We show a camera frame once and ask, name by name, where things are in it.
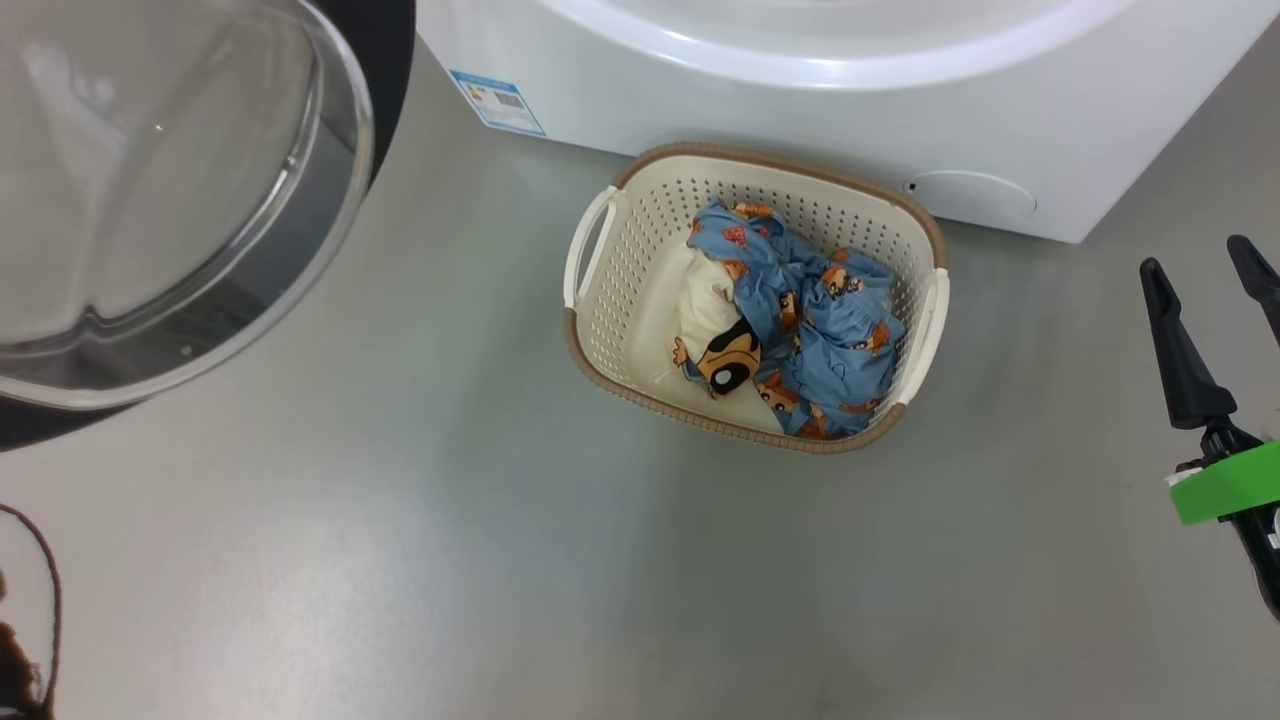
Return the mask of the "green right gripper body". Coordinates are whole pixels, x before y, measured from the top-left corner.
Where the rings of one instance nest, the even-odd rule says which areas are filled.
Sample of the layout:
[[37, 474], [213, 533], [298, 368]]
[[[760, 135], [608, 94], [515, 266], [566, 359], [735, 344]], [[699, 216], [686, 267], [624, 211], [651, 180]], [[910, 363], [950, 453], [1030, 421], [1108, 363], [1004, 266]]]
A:
[[1167, 484], [1183, 525], [1234, 529], [1260, 597], [1280, 621], [1280, 421], [1265, 430], [1260, 439], [1230, 421], [1210, 423], [1202, 457], [1179, 464]]

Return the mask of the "cream perforated laundry basket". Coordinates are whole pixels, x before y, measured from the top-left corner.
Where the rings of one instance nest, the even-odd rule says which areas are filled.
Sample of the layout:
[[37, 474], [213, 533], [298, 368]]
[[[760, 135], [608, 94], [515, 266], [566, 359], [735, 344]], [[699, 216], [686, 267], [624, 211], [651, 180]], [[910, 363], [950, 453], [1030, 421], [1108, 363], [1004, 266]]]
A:
[[[714, 400], [677, 373], [675, 293], [694, 217], [714, 199], [769, 204], [820, 251], [859, 251], [895, 273], [892, 310], [905, 333], [890, 392], [863, 433], [787, 436], [755, 395]], [[916, 397], [943, 336], [950, 293], [945, 237], [906, 195], [767, 152], [667, 143], [631, 161], [584, 211], [564, 264], [564, 337], [591, 383], [649, 411], [755, 445], [845, 454], [886, 434]]]

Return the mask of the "black round washer door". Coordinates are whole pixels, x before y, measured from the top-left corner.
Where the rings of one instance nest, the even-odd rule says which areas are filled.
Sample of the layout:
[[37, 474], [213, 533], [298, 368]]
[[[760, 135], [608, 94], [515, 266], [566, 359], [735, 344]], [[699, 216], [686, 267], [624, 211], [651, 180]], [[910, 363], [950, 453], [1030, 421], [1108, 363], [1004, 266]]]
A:
[[0, 454], [212, 370], [308, 292], [415, 0], [0, 0]]

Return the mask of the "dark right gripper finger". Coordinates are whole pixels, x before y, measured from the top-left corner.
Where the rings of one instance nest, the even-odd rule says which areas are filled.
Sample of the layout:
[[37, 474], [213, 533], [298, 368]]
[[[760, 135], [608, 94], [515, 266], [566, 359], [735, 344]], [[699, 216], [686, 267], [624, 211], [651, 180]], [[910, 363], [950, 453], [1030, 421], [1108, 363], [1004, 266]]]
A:
[[1243, 290], [1262, 309], [1268, 328], [1280, 346], [1280, 273], [1276, 273], [1254, 243], [1243, 234], [1231, 234], [1228, 238], [1228, 252]]
[[1236, 401], [1204, 365], [1181, 322], [1181, 301], [1156, 258], [1140, 263], [1140, 286], [1170, 425], [1194, 430], [1228, 420]]

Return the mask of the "white washing machine body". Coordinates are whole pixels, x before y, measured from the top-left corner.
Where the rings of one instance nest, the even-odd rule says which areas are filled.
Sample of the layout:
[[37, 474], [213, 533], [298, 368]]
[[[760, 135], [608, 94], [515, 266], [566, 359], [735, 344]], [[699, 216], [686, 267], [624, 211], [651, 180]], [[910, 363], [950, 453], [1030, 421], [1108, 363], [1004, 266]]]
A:
[[902, 192], [1020, 184], [991, 227], [1080, 243], [1280, 0], [416, 0], [449, 73], [518, 87], [549, 140], [760, 149]]

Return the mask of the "cream cartoon print garment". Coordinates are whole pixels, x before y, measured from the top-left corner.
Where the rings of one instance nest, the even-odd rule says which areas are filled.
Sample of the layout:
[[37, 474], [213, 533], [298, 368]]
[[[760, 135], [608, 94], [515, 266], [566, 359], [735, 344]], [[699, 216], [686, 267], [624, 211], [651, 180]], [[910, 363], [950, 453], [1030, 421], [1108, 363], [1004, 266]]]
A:
[[765, 202], [713, 200], [692, 219], [676, 293], [672, 363], [713, 400], [756, 380], [799, 331], [787, 229]]

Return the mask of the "blue energy label sticker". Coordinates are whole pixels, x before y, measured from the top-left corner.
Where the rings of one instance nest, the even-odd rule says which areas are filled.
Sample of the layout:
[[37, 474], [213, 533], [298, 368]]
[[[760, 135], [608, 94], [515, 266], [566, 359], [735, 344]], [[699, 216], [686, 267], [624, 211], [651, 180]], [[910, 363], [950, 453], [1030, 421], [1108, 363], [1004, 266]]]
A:
[[460, 92], [485, 127], [545, 138], [547, 132], [518, 87], [504, 81], [449, 69]]

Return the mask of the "blue bear print garment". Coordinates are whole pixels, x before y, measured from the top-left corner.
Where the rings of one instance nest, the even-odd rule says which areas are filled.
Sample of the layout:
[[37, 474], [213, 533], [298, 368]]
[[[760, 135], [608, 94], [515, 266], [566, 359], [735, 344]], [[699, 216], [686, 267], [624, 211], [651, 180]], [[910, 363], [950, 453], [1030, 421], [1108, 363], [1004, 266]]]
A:
[[787, 251], [736, 279], [737, 307], [763, 346], [756, 392], [786, 436], [846, 439], [870, 425], [905, 334], [892, 310], [895, 282], [851, 249]]

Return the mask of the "round white filter cover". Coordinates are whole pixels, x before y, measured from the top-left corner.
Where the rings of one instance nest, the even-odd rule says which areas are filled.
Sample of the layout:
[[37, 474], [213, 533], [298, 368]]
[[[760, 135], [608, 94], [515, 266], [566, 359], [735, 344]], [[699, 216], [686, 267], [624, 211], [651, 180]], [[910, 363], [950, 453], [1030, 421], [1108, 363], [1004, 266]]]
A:
[[902, 182], [902, 192], [934, 217], [975, 225], [1009, 225], [1038, 208], [1020, 184], [969, 170], [920, 173]]

